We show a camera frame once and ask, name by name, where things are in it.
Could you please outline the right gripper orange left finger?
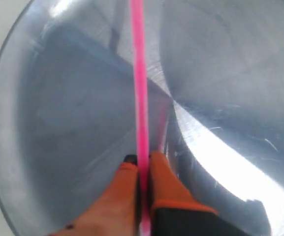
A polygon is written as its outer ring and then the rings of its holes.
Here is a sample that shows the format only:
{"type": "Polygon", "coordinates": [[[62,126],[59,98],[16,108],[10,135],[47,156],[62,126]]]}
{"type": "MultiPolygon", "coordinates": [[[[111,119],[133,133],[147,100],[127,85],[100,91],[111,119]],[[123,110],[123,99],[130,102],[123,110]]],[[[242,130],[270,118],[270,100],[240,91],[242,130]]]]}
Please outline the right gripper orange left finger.
{"type": "Polygon", "coordinates": [[[135,236],[138,233],[137,156],[120,164],[109,186],[79,217],[52,236],[135,236]]]}

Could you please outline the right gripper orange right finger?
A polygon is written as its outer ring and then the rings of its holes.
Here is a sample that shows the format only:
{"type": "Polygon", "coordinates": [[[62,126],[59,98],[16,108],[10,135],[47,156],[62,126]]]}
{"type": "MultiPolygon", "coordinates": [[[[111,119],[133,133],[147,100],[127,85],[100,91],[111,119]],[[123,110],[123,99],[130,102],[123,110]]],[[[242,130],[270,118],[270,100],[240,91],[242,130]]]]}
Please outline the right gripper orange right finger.
{"type": "Polygon", "coordinates": [[[245,236],[221,219],[217,212],[196,200],[170,169],[166,156],[150,155],[150,208],[153,236],[245,236]]]}

